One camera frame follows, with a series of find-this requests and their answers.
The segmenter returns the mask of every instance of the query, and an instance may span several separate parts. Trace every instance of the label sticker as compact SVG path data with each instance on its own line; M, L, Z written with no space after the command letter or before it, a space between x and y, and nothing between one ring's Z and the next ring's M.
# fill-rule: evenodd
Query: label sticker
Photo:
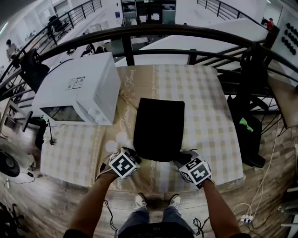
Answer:
M65 90L81 88L84 79L85 79L85 76L70 79Z

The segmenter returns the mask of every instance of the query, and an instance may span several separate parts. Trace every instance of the checkered tablecloth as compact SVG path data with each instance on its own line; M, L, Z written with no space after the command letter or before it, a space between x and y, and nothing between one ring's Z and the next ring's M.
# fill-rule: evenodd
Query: checkered tablecloth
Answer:
M42 173L91 186L105 157L121 146L133 148L135 118L143 97L184 101L182 150L197 149L209 163L212 179L218 185L243 177L235 127L214 68L128 66L119 67L118 73L122 88L113 125L54 127L52 134L57 139L54 146L48 142L47 130L41 153ZM118 178L110 189L161 193L197 188L183 180L173 162L143 159L140 169L132 177Z

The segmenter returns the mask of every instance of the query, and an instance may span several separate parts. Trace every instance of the white sneaker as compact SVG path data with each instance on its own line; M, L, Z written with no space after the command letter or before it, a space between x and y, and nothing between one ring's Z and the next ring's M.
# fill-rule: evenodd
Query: white sneaker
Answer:
M179 194L174 195L174 197L172 197L170 203L169 203L169 207L173 206L176 209L178 209L179 205L181 203L181 197Z
M144 207L147 209L146 207L147 203L145 202L145 197L142 194L137 194L135 196L135 208L141 208Z

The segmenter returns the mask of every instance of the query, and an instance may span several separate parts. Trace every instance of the black folded cloth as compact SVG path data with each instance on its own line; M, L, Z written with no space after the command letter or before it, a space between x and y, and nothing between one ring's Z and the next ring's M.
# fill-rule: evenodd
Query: black folded cloth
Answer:
M169 162L181 150L184 108L181 101L141 98L136 115L134 147L141 158Z

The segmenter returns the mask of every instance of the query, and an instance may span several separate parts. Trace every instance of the white appliance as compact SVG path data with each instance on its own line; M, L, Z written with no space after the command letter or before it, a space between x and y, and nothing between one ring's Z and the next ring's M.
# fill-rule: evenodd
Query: white appliance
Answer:
M111 52L73 59L49 72L32 106L53 124L112 125L120 84Z

